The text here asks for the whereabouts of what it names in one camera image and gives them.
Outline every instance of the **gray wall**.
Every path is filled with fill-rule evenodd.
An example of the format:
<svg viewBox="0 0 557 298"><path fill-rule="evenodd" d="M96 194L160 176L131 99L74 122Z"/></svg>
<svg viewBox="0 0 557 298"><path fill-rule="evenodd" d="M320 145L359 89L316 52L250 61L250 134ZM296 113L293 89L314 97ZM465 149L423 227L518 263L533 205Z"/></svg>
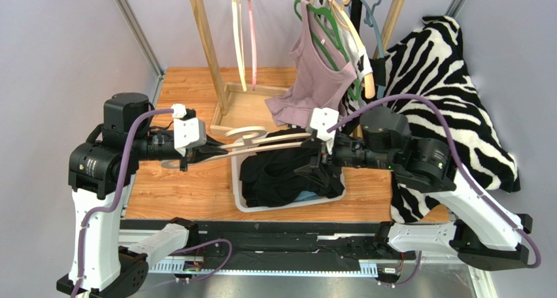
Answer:
<svg viewBox="0 0 557 298"><path fill-rule="evenodd" d="M467 0L457 21L465 60L498 135L518 159L522 190L497 194L534 218L536 270L493 273L500 297L550 297L557 282L557 6L555 0Z"/></svg>
<svg viewBox="0 0 557 298"><path fill-rule="evenodd" d="M120 91L156 78L114 0L0 0L0 296L63 297L69 154Z"/></svg>
<svg viewBox="0 0 557 298"><path fill-rule="evenodd" d="M204 0L220 66L237 66L232 34L231 0ZM371 6L376 0L366 0ZM380 27L391 0L383 0L375 16ZM129 0L160 63L166 67L207 66L195 26L190 0ZM246 65L251 66L247 0L243 2ZM444 14L451 0L406 0L392 37L392 44L420 26L425 14ZM294 66L288 52L300 32L294 0L252 0L259 66ZM362 40L375 49L373 30L362 24Z"/></svg>

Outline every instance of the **laundry basket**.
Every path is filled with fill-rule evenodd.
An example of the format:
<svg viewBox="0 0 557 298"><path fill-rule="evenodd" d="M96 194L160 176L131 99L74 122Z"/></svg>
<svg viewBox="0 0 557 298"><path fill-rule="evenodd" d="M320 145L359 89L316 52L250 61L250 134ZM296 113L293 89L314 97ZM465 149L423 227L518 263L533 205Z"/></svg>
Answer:
<svg viewBox="0 0 557 298"><path fill-rule="evenodd" d="M261 212L261 211L268 211L268 210L279 210L279 209L282 209L282 208L304 207L306 205L318 205L320 203L338 201L338 200L342 199L346 194L346 188L345 188L342 195L340 195L338 197L334 197L332 199L328 199L327 197L319 197L318 199L310 200L310 201L293 202L293 203L290 203L289 205L284 205L282 207L274 207L274 208L272 208L272 207L252 207L252 208L250 208L246 204L246 199L244 199L244 197L242 196L242 182L240 181L240 168L242 166L242 162L250 155L255 155L255 154L243 154L243 155L232 157L232 190L234 192L234 200L236 202L236 207L242 212ZM345 176L344 176L344 174L341 174L341 184L345 186Z"/></svg>

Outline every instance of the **wooden table top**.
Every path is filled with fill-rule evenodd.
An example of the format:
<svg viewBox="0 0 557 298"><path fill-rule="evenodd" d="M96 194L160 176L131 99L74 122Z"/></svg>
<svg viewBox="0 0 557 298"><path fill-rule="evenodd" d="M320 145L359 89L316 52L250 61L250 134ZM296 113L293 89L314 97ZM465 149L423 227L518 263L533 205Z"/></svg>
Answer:
<svg viewBox="0 0 557 298"><path fill-rule="evenodd" d="M239 82L237 69L223 68L225 82ZM293 68L258 69L258 83L290 87ZM197 111L207 126L217 103L207 68L170 68L157 108L183 103ZM152 125L167 125L169 114L156 116ZM231 139L216 138L231 143ZM126 218L189 220L257 220L309 222L381 222L390 220L390 172L344 169L346 196L340 201L264 212L241 212L232 193L231 160L220 159L189 167L187 173L163 169L157 161L142 162L133 185ZM444 206L434 208L424 222L446 222Z"/></svg>

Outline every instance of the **clothing rack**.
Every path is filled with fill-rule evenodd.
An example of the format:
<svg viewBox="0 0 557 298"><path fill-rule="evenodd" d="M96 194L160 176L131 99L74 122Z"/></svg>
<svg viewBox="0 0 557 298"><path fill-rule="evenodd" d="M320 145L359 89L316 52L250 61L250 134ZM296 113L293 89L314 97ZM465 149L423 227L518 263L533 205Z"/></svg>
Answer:
<svg viewBox="0 0 557 298"><path fill-rule="evenodd" d="M392 0L391 2L381 33L384 50L386 50L386 47L389 44L404 2L405 0ZM218 98L218 105L211 121L211 133L217 136L224 136L226 132L232 129L254 125L264 126L269 131L277 130L271 119L270 112L268 110L267 112L264 112L263 108L258 108L257 106L261 103L264 106L264 100L269 97L283 95L288 88L257 86L256 91L248 90L247 92L244 92L240 84L223 83L211 37L211 30L209 29L207 13L205 12L205 4L203 0L190 0L190 3L194 12L197 30L199 31L199 36L201 37L201 44L203 45L203 51L205 52L216 96ZM376 49L374 57L378 56L378 52L379 50ZM252 108L252 112L249 116L249 122L245 122L245 116L244 118L241 116L241 113L246 111L246 106Z"/></svg>

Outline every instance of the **pink tank top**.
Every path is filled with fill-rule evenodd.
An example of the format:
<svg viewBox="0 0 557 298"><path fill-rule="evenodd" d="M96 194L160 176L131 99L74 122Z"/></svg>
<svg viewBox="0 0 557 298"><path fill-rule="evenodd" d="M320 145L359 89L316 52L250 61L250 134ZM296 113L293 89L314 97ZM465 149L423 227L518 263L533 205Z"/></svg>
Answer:
<svg viewBox="0 0 557 298"><path fill-rule="evenodd" d="M313 16L313 12L307 8L308 3L304 0L301 2L302 32L290 52L296 64L296 80L282 97L265 100L277 126L292 124L305 127L314 108L339 110L343 95L356 79L354 66L350 62L338 65L340 70L335 71L320 57L318 51L321 49L311 39L309 16ZM331 42L327 37L320 39Z"/></svg>

